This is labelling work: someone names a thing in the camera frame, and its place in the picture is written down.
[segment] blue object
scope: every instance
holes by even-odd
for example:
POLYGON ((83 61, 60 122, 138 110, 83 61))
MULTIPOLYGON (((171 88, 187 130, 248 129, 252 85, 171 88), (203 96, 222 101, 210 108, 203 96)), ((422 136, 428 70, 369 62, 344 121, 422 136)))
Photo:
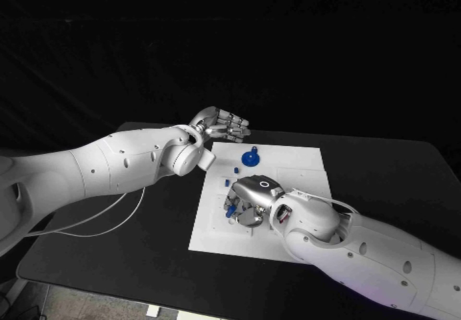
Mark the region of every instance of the blue object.
POLYGON ((259 164, 259 155, 256 147, 242 155, 242 164, 248 167, 253 167, 259 164))
POLYGON ((232 206, 229 207, 229 209, 227 209, 227 212, 226 212, 226 218, 230 218, 235 210, 236 210, 236 206, 232 205, 232 206))

